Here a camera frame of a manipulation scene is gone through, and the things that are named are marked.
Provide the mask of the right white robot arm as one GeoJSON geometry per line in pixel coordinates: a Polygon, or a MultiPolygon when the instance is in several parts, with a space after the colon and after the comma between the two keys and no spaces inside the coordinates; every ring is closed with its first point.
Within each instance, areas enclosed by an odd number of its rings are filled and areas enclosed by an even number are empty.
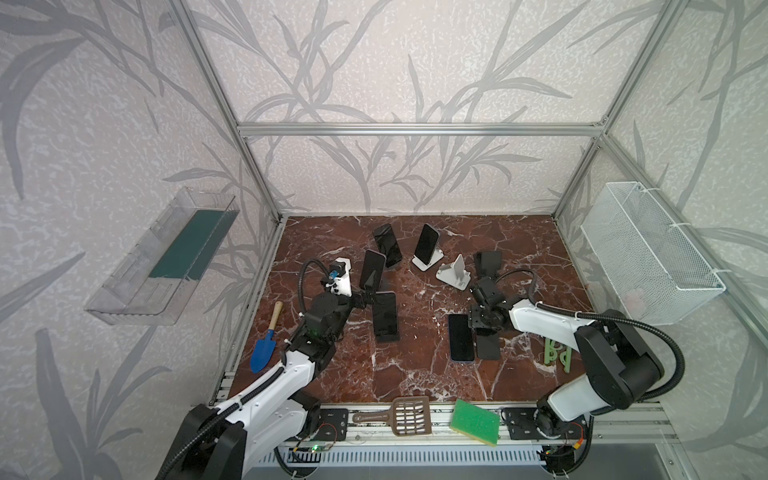
{"type": "Polygon", "coordinates": [[[617,310],[574,311],[537,301],[538,276],[524,272],[532,277],[524,296],[506,296],[491,277],[471,285],[477,304],[469,322],[493,332],[535,334],[579,353],[584,373],[537,402],[533,421],[542,436],[556,438],[574,420],[626,410],[682,381],[684,353],[667,333],[617,310]]]}

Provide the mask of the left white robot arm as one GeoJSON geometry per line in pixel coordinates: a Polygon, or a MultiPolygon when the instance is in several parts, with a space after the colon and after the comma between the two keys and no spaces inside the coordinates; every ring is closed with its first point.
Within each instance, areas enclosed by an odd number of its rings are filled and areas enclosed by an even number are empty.
{"type": "Polygon", "coordinates": [[[321,270],[323,290],[299,305],[298,326],[279,361],[230,399],[193,408],[158,478],[240,479],[282,442],[317,430],[320,403],[304,389],[330,364],[352,311],[372,304],[383,273],[380,267],[364,271],[353,289],[349,259],[321,270]]]}

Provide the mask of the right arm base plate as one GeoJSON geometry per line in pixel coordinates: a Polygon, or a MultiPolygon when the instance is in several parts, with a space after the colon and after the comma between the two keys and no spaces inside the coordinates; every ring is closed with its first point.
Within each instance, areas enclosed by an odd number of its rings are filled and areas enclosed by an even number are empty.
{"type": "Polygon", "coordinates": [[[551,440],[575,442],[585,436],[587,420],[577,417],[565,422],[548,411],[534,407],[507,407],[501,410],[501,420],[511,440],[551,440]]]}

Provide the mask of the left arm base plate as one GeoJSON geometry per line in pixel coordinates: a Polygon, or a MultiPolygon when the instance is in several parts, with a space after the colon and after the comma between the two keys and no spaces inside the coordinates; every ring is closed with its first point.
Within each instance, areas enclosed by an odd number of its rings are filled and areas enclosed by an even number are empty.
{"type": "Polygon", "coordinates": [[[320,408],[308,415],[309,439],[320,442],[339,442],[347,437],[350,412],[346,408],[320,408]]]}

